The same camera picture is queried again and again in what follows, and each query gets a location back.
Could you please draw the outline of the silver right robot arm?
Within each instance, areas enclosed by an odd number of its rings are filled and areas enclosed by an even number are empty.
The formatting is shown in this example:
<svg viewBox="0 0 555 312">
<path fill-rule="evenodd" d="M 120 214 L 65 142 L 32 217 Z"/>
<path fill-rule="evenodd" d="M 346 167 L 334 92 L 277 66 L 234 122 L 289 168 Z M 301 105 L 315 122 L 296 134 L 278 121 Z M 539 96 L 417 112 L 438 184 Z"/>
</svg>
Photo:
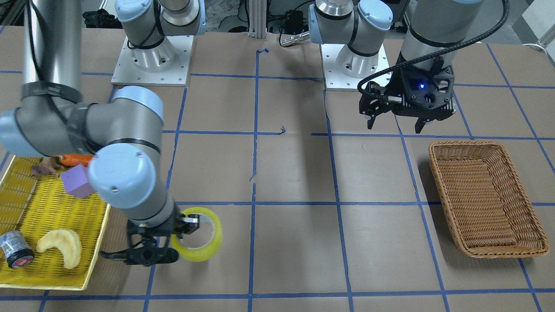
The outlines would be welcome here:
<svg viewBox="0 0 555 312">
<path fill-rule="evenodd" d="M 1 144 L 16 156 L 91 155 L 88 179 L 99 196 L 127 217 L 127 249 L 101 252 L 130 265 L 170 264 L 170 247 L 200 227 L 159 177 L 163 103 L 154 92 L 126 86 L 109 104 L 83 102 L 81 4 L 28 0 L 21 106 L 1 114 Z"/>
</svg>

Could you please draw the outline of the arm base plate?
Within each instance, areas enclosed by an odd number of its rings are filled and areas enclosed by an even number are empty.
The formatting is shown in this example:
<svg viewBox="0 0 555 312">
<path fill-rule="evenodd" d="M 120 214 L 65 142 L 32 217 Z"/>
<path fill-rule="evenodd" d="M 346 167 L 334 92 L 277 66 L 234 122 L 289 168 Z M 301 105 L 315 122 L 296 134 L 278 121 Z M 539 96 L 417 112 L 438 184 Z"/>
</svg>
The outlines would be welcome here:
<svg viewBox="0 0 555 312">
<path fill-rule="evenodd" d="M 324 80 L 328 91 L 357 91 L 362 79 L 389 67 L 385 47 L 376 55 L 355 55 L 345 44 L 321 44 Z"/>
<path fill-rule="evenodd" d="M 193 36 L 166 37 L 158 47 L 131 49 L 124 40 L 111 83 L 114 85 L 186 87 Z"/>
</svg>

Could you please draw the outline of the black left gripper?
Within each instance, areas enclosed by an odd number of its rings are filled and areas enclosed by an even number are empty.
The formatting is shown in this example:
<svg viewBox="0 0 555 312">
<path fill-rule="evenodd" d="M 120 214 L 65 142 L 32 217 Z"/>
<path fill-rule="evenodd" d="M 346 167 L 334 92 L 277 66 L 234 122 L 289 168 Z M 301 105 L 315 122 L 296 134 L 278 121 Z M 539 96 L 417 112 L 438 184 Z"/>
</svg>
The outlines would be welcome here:
<svg viewBox="0 0 555 312">
<path fill-rule="evenodd" d="M 365 91 L 372 97 L 362 95 L 359 113 L 366 115 L 367 128 L 372 130 L 376 118 L 386 112 L 418 118 L 415 133 L 420 134 L 426 124 L 433 120 L 450 118 L 456 107 L 453 102 L 454 71 L 443 56 L 436 56 L 429 70 L 409 65 L 396 69 L 387 85 L 381 87 L 371 81 Z"/>
</svg>

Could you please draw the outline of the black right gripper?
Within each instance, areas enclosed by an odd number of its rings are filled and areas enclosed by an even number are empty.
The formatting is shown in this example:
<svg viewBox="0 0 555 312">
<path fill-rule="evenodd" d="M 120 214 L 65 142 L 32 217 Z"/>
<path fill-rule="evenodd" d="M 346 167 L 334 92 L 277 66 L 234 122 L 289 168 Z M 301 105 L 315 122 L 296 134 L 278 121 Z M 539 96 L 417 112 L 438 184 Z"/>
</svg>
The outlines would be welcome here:
<svg viewBox="0 0 555 312">
<path fill-rule="evenodd" d="M 173 204 L 169 217 L 155 227 L 143 227 L 127 221 L 127 250 L 116 252 L 99 251 L 107 260 L 123 261 L 127 265 L 171 264 L 179 259 L 177 250 L 169 247 L 169 239 L 176 235 L 189 235 L 200 229 L 200 215 L 179 215 Z"/>
</svg>

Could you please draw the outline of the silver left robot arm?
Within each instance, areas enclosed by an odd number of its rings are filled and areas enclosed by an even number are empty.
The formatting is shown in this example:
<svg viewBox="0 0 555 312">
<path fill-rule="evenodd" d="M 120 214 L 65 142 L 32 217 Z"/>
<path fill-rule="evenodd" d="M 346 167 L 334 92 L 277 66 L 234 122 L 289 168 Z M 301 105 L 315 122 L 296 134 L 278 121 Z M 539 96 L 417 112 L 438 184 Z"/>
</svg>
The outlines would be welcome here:
<svg viewBox="0 0 555 312">
<path fill-rule="evenodd" d="M 381 0 L 316 0 L 309 6 L 309 35 L 313 43 L 341 44 L 337 65 L 358 79 L 359 113 L 367 118 L 369 130 L 379 115 L 392 112 L 417 118 L 415 132 L 420 133 L 429 122 L 456 111 L 452 61 L 457 51 L 491 36 L 508 19 L 510 3 L 503 0 L 498 22 L 468 38 L 482 4 L 419 0 L 396 63 L 383 70 L 376 69 L 377 59 L 394 14 Z"/>
</svg>

